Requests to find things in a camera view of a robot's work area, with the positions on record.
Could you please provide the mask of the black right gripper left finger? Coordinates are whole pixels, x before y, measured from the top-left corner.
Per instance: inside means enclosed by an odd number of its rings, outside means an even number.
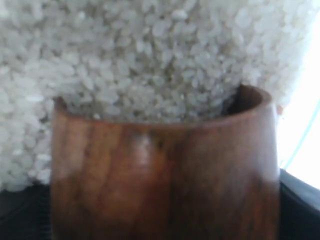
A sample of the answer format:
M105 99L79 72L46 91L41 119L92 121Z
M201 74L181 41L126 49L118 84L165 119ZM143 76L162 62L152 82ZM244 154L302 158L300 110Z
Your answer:
M0 193L2 240L50 240L50 187L34 185L19 192Z

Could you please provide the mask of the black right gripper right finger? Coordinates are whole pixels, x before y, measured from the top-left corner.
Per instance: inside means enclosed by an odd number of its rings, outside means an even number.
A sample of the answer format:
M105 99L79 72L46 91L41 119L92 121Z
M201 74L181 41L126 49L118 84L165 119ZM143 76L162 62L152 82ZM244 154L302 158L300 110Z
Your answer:
M280 240L320 240L320 190L280 171Z

